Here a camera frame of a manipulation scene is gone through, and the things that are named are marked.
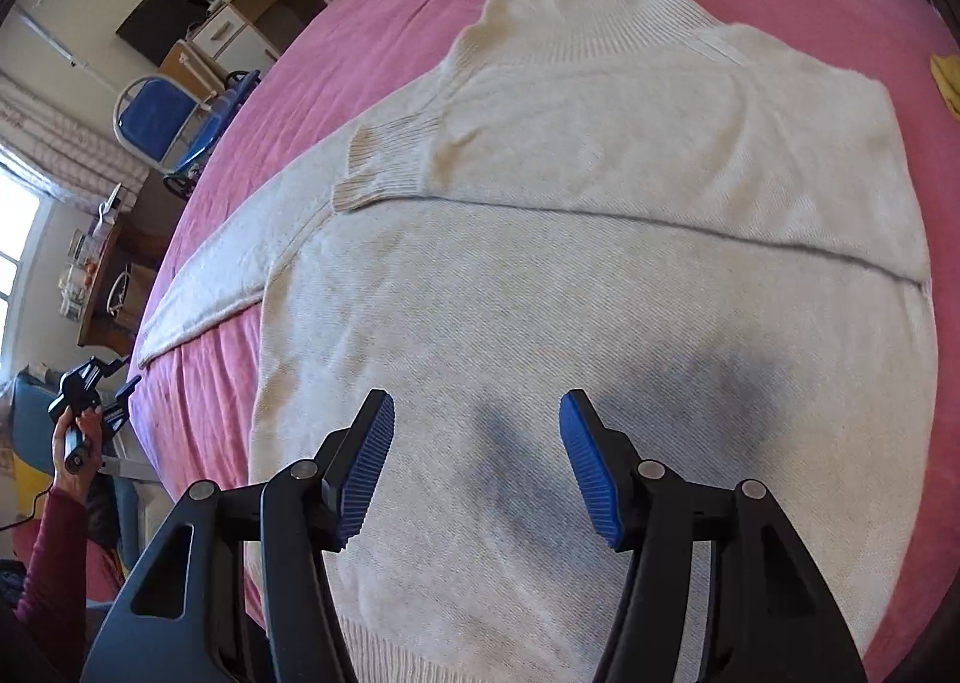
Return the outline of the person left forearm red sleeve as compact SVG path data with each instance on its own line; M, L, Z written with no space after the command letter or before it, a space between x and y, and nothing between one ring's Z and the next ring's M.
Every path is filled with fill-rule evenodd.
M41 681L78 681L86 652L86 506L54 486L11 612Z

